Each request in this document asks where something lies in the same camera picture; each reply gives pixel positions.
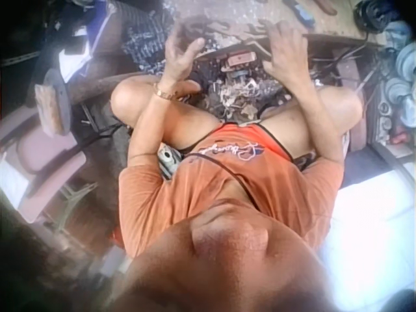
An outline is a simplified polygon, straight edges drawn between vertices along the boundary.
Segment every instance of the wooden table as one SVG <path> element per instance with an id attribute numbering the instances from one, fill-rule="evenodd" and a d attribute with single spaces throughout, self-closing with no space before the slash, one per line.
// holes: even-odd
<path id="1" fill-rule="evenodd" d="M 331 0 L 338 15 L 325 14 L 313 0 L 297 0 L 304 8 L 314 16 L 316 25 L 314 31 L 309 31 L 312 37 L 322 37 L 323 40 L 348 43 L 358 42 L 365 38 L 354 22 L 353 9 L 359 0 Z M 181 18 L 205 14 L 209 18 L 231 20 L 236 23 L 253 23 L 257 20 L 268 19 L 277 23 L 281 20 L 288 21 L 298 27 L 302 32 L 308 30 L 298 21 L 293 11 L 283 4 L 282 0 L 268 0 L 268 3 L 259 3 L 256 0 L 164 0 L 173 6 Z M 228 47 L 238 43 L 235 38 L 218 35 L 216 38 L 220 47 Z M 384 34 L 369 36 L 369 42 L 377 45 L 385 45 Z"/>

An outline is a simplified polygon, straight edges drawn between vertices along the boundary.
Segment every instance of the person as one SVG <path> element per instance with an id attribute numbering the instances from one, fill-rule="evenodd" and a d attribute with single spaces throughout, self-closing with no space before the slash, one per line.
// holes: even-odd
<path id="1" fill-rule="evenodd" d="M 263 66 L 293 99 L 259 123 L 221 123 L 172 99 L 200 91 L 186 79 L 204 39 L 182 50 L 180 25 L 155 86 L 133 77 L 114 90 L 113 113 L 134 128 L 120 174 L 134 259 L 115 311 L 334 311 L 316 250 L 343 179 L 341 136 L 362 104 L 346 88 L 316 90 L 307 40 L 286 22 L 267 28 Z M 159 171 L 161 142 L 187 151 L 171 181 Z M 299 171 L 292 160 L 312 149 L 317 160 Z"/>

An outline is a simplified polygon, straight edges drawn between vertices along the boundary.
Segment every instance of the bracelet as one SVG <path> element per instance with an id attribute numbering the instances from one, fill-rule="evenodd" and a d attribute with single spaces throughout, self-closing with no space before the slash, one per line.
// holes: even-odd
<path id="1" fill-rule="evenodd" d="M 171 99 L 174 99 L 176 97 L 177 92 L 173 94 L 163 92 L 162 90 L 159 90 L 159 88 L 157 88 L 157 83 L 153 84 L 153 88 L 155 89 L 155 94 L 160 98 L 167 99 L 168 101 L 170 101 Z"/>

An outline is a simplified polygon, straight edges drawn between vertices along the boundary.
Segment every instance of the thigh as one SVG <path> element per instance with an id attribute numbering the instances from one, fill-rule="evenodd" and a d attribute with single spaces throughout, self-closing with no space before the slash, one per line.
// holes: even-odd
<path id="1" fill-rule="evenodd" d="M 362 118 L 361 100 L 351 89 L 343 87 L 327 86 L 321 88 L 318 94 L 341 139 L 341 136 Z M 294 159 L 313 149 L 304 115 L 295 99 L 292 99 L 287 107 L 277 108 L 275 114 L 267 112 L 266 119 L 260 124 L 272 133 Z"/>
<path id="2" fill-rule="evenodd" d="M 111 96 L 111 107 L 118 119 L 131 127 L 137 123 L 140 114 L 153 94 L 153 83 L 157 77 L 132 77 L 122 81 Z M 180 85 L 182 94 L 192 91 L 186 82 Z M 220 121 L 208 112 L 180 101 L 172 101 L 163 121 L 163 142 L 183 150 L 197 143 L 201 138 L 220 125 Z"/>

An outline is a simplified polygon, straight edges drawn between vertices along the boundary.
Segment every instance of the hand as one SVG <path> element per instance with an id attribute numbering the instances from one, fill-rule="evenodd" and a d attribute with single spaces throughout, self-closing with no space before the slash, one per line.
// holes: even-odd
<path id="1" fill-rule="evenodd" d="M 203 38 L 198 38 L 183 48 L 181 33 L 183 24 L 176 23 L 174 29 L 165 44 L 166 66 L 159 86 L 173 88 L 173 86 L 185 80 L 191 70 L 196 55 L 205 45 Z"/>
<path id="2" fill-rule="evenodd" d="M 263 61 L 265 71 L 292 93 L 300 86 L 310 84 L 306 38 L 286 21 L 277 26 L 269 21 L 260 22 L 267 28 L 272 50 L 272 61 Z"/>

